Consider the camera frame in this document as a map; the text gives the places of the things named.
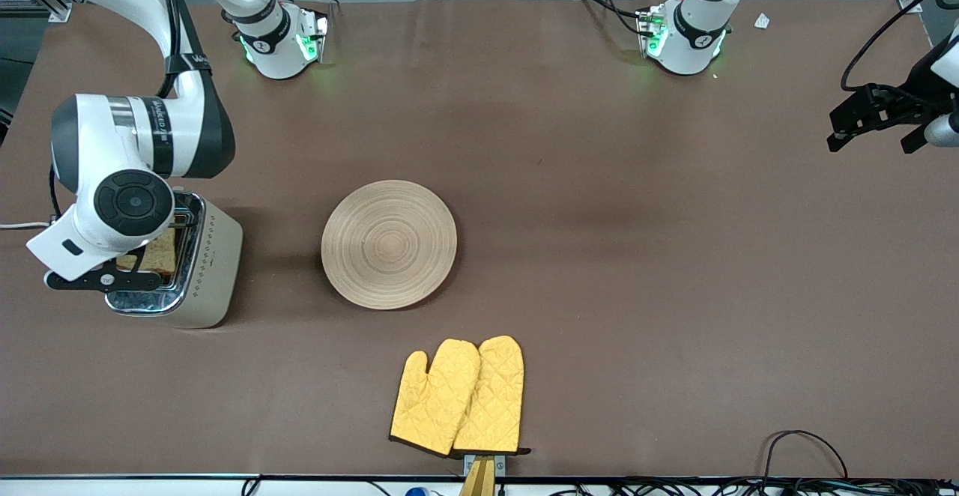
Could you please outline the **beige chrome two-slot toaster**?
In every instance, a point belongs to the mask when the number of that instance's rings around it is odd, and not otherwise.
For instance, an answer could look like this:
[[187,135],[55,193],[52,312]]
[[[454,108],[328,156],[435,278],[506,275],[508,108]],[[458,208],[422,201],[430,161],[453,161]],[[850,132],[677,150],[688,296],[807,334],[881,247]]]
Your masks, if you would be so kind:
[[175,191],[177,270],[154,291],[116,291],[106,305],[120,315],[182,329],[216,327],[234,290],[243,243],[242,226],[196,193]]

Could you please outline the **grey metal bracket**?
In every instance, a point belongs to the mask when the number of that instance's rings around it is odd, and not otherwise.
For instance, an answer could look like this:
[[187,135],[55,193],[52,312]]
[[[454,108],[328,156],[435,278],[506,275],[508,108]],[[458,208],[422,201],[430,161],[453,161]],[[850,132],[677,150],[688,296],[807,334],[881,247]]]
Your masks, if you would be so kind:
[[488,462],[494,472],[494,477],[506,476],[506,455],[479,455],[465,454],[462,456],[462,475],[466,477],[471,471],[475,462]]

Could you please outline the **brown table cover cloth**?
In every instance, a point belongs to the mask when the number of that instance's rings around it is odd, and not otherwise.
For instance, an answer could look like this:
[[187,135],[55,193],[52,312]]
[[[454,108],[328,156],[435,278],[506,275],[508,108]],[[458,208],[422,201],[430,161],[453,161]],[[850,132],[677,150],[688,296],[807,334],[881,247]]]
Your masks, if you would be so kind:
[[[183,186],[243,227],[229,315],[113,314],[0,232],[0,474],[445,475],[388,441],[405,359],[510,335],[514,475],[753,475],[806,430],[856,477],[959,477],[959,151],[826,144],[895,9],[744,1],[709,72],[675,77],[583,2],[343,4],[333,63],[274,82],[195,5],[237,151]],[[376,181],[458,226],[404,309],[321,264],[333,209]]]

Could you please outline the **brown bread slice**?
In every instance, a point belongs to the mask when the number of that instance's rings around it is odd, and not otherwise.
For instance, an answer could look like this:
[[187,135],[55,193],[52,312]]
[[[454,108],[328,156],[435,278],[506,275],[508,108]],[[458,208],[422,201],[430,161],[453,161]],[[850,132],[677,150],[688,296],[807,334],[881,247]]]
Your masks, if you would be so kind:
[[[116,266],[120,270],[131,270],[131,254],[117,257]],[[177,229],[167,229],[157,239],[148,244],[145,257],[139,271],[154,272],[161,276],[172,276],[177,270]]]

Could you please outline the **yellow quilted oven mitt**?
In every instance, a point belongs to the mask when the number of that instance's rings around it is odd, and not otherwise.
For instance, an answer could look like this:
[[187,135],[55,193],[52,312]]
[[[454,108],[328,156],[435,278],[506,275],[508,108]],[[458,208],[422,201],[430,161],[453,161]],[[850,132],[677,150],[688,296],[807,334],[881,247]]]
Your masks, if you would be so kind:
[[467,340],[443,340],[432,357],[412,352],[399,381],[388,439],[435,456],[451,454],[479,372],[479,349]]
[[465,418],[453,441],[460,454],[521,456],[525,365],[512,336],[496,336],[479,346],[480,368]]

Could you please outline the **round wooden plate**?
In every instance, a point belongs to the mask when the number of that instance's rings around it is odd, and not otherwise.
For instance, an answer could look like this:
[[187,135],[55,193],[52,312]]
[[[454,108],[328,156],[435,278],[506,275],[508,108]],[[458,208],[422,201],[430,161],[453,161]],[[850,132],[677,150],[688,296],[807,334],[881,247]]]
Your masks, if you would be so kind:
[[458,244],[453,214],[436,193],[411,181],[376,181],[333,209],[321,236],[321,264],[351,303],[404,309],[443,285]]

